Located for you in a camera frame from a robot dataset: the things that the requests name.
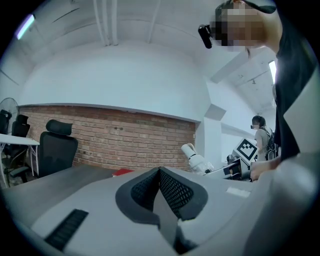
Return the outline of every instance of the person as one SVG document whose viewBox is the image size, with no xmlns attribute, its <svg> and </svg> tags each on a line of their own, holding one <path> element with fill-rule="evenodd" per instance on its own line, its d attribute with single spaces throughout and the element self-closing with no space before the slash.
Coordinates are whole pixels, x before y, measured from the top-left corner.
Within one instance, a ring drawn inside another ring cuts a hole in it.
<svg viewBox="0 0 320 256">
<path fill-rule="evenodd" d="M 257 161 L 266 161 L 268 142 L 273 131 L 267 126 L 266 120 L 259 115 L 252 118 L 252 127 L 256 130 L 254 139 L 259 149 Z"/>
<path fill-rule="evenodd" d="M 281 156 L 252 163 L 251 179 L 255 181 L 263 172 L 276 169 L 281 161 L 300 152 L 284 114 L 304 89 L 318 62 L 307 40 L 271 4 L 227 0 L 215 10 L 210 36 L 225 47 L 245 47 L 248 53 L 252 48 L 268 47 L 277 57 L 274 142 L 281 147 Z"/>
</svg>

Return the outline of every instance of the red brick wall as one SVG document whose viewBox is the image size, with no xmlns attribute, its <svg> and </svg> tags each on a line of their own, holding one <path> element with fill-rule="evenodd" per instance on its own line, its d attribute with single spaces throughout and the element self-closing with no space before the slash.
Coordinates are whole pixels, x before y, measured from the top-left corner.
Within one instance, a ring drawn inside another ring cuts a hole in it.
<svg viewBox="0 0 320 256">
<path fill-rule="evenodd" d="M 195 124 L 151 114 L 79 106 L 25 106 L 29 117 L 28 136 L 36 141 L 55 119 L 72 123 L 71 136 L 78 140 L 74 165 L 87 164 L 118 170 L 176 167 L 189 170 L 181 151 L 195 143 Z"/>
</svg>

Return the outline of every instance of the white table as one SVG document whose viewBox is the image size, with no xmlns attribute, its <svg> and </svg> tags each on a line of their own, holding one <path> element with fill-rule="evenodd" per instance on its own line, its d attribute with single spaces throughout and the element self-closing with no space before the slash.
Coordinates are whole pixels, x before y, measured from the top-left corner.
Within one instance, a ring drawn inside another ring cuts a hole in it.
<svg viewBox="0 0 320 256">
<path fill-rule="evenodd" d="M 35 155 L 36 159 L 36 172 L 39 174 L 39 166 L 38 166 L 38 146 L 40 145 L 39 142 L 35 141 L 32 138 L 25 138 L 25 137 L 17 137 L 12 135 L 6 135 L 6 134 L 0 134 L 0 171 L 3 178 L 3 182 L 8 188 L 7 180 L 4 173 L 4 168 L 2 165 L 2 151 L 5 148 L 6 144 L 14 144 L 14 145 L 26 145 L 30 148 L 30 159 L 31 159 L 31 170 L 32 175 L 34 175 L 34 167 L 33 167 L 33 161 L 32 161 L 32 155 Z"/>
</svg>

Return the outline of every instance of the fluorescent light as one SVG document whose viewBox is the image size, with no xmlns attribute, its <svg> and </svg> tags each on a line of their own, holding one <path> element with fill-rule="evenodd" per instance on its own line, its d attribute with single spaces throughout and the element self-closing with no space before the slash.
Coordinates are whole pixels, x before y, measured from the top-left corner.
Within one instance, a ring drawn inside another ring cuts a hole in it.
<svg viewBox="0 0 320 256">
<path fill-rule="evenodd" d="M 35 21 L 35 17 L 30 14 L 28 17 L 24 20 L 24 22 L 21 24 L 19 29 L 17 30 L 16 38 L 18 40 L 21 39 L 21 37 L 24 35 L 26 30 L 30 27 L 30 25 Z"/>
<path fill-rule="evenodd" d="M 269 63 L 269 67 L 271 70 L 271 75 L 273 79 L 273 84 L 276 82 L 276 73 L 277 73 L 277 67 L 276 67 L 276 62 L 273 60 Z"/>
</svg>

